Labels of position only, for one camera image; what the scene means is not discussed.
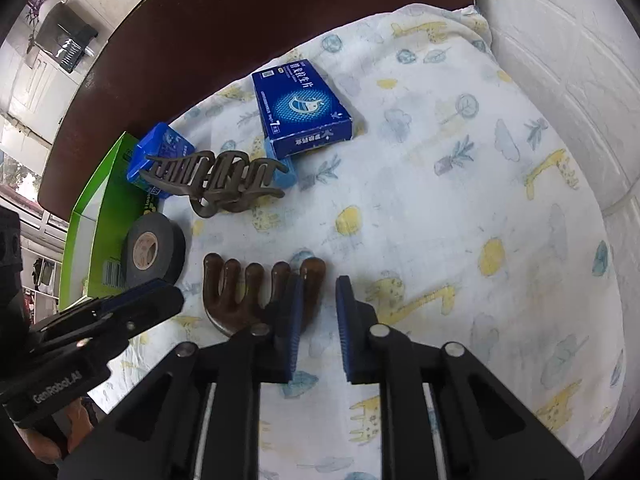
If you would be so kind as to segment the person's hand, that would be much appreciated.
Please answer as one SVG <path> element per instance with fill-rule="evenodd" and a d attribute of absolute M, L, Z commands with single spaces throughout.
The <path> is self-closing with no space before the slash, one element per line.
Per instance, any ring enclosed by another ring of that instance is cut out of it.
<path fill-rule="evenodd" d="M 90 434 L 95 418 L 91 401 L 83 396 L 51 418 L 41 419 L 36 428 L 17 428 L 17 432 L 37 460 L 57 464 Z"/>

